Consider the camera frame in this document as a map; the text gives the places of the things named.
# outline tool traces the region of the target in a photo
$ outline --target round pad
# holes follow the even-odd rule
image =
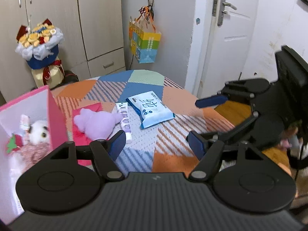
[[[46,158],[16,183],[24,209],[39,214],[65,213],[89,203],[100,191],[98,175],[76,160]]]
[[[262,115],[256,119],[254,128],[250,132],[252,143],[255,147],[271,147],[280,141],[280,136],[285,127],[283,121],[278,115]]]
[[[246,81],[245,87],[250,93],[259,94],[266,91],[270,87],[270,83],[264,78],[249,79]]]
[[[213,189],[227,205],[251,213],[284,209],[296,192],[293,179],[262,154],[260,160],[237,159],[214,177]]]

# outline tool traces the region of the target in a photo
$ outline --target door lock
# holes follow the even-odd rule
[[[218,15],[218,22],[217,26],[221,26],[222,22],[224,21],[224,14],[227,14],[228,12],[224,10],[225,6],[230,7],[234,10],[237,10],[238,8],[235,7],[233,4],[226,2],[226,0],[220,0],[220,8],[219,8],[219,15]]]

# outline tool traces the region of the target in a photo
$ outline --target cabinet door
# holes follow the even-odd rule
[[[64,69],[86,61],[77,0],[26,0],[26,3],[32,27],[48,18],[62,30],[64,42],[59,45],[59,59]]]
[[[0,90],[8,102],[36,87],[26,61],[17,53],[16,35],[28,25],[25,0],[0,0]]]
[[[87,59],[123,47],[121,0],[78,0]]]

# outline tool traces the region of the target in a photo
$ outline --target purple plush toy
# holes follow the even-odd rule
[[[82,108],[80,115],[74,117],[74,123],[79,131],[92,141],[105,139],[110,136],[115,125],[123,119],[121,113],[109,113],[106,111],[94,112]]]

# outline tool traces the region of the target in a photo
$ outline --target snack bouquet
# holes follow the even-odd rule
[[[31,28],[21,26],[16,40],[15,52],[20,54],[32,69],[41,69],[55,61],[59,48],[64,40],[63,33],[48,19]]]

